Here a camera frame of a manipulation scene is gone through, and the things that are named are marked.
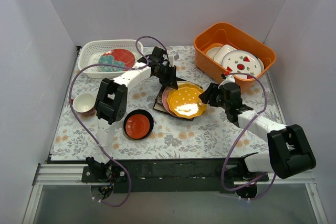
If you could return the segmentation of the red plate with teal flower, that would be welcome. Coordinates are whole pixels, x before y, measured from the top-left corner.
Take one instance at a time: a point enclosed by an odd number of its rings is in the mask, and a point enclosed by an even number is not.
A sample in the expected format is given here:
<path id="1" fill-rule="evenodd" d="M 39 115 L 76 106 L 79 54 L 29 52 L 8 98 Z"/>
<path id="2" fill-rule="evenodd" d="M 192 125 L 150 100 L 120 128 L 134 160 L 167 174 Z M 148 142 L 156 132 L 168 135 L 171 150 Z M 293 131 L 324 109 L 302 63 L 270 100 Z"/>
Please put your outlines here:
<path id="1" fill-rule="evenodd" d="M 105 52 L 101 55 L 98 60 L 98 64 L 109 64 L 109 66 L 99 66 L 101 72 L 117 72 L 117 71 L 127 71 L 132 68 L 135 63 L 135 56 L 132 52 L 126 49 L 113 49 Z"/>

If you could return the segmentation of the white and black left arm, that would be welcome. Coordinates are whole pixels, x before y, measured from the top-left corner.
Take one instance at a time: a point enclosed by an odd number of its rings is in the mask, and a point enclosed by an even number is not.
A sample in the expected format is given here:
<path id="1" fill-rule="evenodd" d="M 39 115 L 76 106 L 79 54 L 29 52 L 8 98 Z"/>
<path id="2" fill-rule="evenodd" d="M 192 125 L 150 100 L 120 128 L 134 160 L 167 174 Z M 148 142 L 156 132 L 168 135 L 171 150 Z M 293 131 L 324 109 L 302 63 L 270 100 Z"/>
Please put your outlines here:
<path id="1" fill-rule="evenodd" d="M 155 76 L 164 87 L 177 89 L 176 66 L 172 65 L 165 48 L 154 47 L 151 54 L 142 56 L 132 68 L 113 79 L 104 78 L 99 86 L 95 101 L 98 118 L 98 151 L 87 157 L 90 172 L 100 182 L 106 182 L 113 174 L 107 165 L 112 157 L 107 153 L 108 145 L 114 136 L 115 122 L 120 121 L 127 109 L 128 93 L 140 82 Z"/>

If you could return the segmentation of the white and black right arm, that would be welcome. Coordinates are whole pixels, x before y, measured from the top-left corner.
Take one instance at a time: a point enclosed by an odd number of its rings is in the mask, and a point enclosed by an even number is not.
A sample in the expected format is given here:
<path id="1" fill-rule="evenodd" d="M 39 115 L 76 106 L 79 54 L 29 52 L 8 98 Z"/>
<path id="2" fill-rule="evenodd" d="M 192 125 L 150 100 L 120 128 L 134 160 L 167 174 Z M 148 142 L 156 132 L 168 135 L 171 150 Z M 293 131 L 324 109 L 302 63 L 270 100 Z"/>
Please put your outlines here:
<path id="1" fill-rule="evenodd" d="M 204 104 L 223 108 L 231 123 L 267 143 L 267 153 L 244 157 L 244 163 L 237 168 L 242 180 L 251 180 L 257 172 L 274 173 L 286 179 L 316 167 L 316 158 L 303 128 L 297 124 L 284 125 L 261 116 L 243 103 L 238 84 L 211 83 L 199 98 Z"/>

